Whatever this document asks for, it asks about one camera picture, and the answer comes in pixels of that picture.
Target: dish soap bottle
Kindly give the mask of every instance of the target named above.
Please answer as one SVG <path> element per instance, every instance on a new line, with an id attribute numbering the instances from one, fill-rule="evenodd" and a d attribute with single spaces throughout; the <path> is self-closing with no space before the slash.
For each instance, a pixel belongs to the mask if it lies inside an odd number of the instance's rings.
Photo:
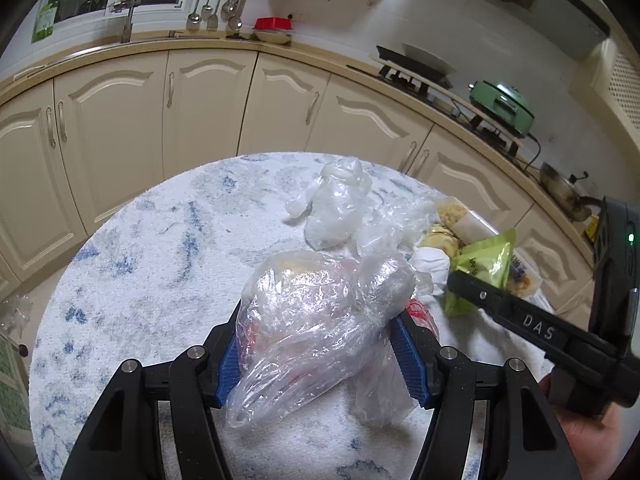
<path id="1" fill-rule="evenodd" d="M 49 0 L 38 12 L 36 24 L 33 27 L 33 37 L 31 43 L 44 40 L 53 34 L 53 23 L 60 6 L 60 0 Z"/>

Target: green electric pot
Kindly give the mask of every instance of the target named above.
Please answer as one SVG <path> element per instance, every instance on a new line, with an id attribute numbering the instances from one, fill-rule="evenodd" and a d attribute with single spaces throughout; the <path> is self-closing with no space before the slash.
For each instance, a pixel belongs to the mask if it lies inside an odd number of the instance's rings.
<path id="1" fill-rule="evenodd" d="M 517 137 L 525 137 L 529 133 L 534 119 L 531 106 L 515 88 L 488 81 L 476 81 L 469 88 L 471 103 L 503 124 L 509 133 Z"/>

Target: white and blue tablecloth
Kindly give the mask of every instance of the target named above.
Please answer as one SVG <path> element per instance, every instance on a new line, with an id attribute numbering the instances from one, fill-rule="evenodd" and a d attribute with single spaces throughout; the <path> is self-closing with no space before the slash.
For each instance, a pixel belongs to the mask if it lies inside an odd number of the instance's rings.
<path id="1" fill-rule="evenodd" d="M 268 153 L 220 160 L 180 174 L 132 200 L 105 223 L 67 267 L 42 318 L 33 349 L 30 410 L 46 478 L 60 478 L 83 423 L 118 365 L 174 359 L 201 344 L 232 313 L 251 270 L 276 251 L 310 249 L 303 221 L 284 203 L 305 189 L 331 155 Z M 377 203 L 429 188 L 364 163 Z M 345 246 L 340 254 L 355 256 Z M 542 352 L 478 312 L 446 319 L 431 309 L 440 342 L 475 360 L 524 359 L 534 374 Z M 218 433 L 238 480 L 404 480 L 420 453 L 431 412 L 416 409 L 397 426 L 370 428 L 351 413 L 345 381 L 266 430 Z M 180 478 L 170 411 L 161 406 L 168 479 Z M 483 418 L 470 444 L 474 478 Z"/>

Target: tiled wall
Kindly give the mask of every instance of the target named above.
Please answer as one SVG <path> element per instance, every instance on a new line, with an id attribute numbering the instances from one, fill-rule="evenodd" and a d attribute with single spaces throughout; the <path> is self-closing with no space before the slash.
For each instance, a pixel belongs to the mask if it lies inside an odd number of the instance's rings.
<path id="1" fill-rule="evenodd" d="M 295 38 L 368 60 L 376 45 L 402 52 L 410 43 L 445 59 L 457 72 L 454 91 L 476 80 L 503 81 L 532 105 L 532 133 L 542 144 L 536 162 L 568 176 L 587 171 L 584 190 L 638 200 L 622 156 L 606 133 L 568 94 L 577 63 L 520 20 L 482 0 L 282 0 Z M 533 150 L 535 145 L 527 139 Z"/>

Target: metal screw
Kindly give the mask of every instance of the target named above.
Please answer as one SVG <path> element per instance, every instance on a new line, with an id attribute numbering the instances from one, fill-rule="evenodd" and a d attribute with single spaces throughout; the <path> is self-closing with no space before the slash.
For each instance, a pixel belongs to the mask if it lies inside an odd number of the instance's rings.
<path id="1" fill-rule="evenodd" d="M 458 351 L 453 346 L 443 346 L 440 349 L 440 355 L 445 359 L 455 359 L 458 357 Z"/>
<path id="2" fill-rule="evenodd" d="M 200 359 L 204 355 L 204 346 L 196 345 L 187 350 L 187 355 L 191 359 Z"/>
<path id="3" fill-rule="evenodd" d="M 509 359 L 509 367 L 511 370 L 516 370 L 517 372 L 521 372 L 526 368 L 522 359 L 518 359 L 517 357 Z"/>
<path id="4" fill-rule="evenodd" d="M 135 359 L 127 359 L 120 367 L 120 369 L 126 374 L 130 374 L 136 368 L 138 368 L 138 362 Z"/>

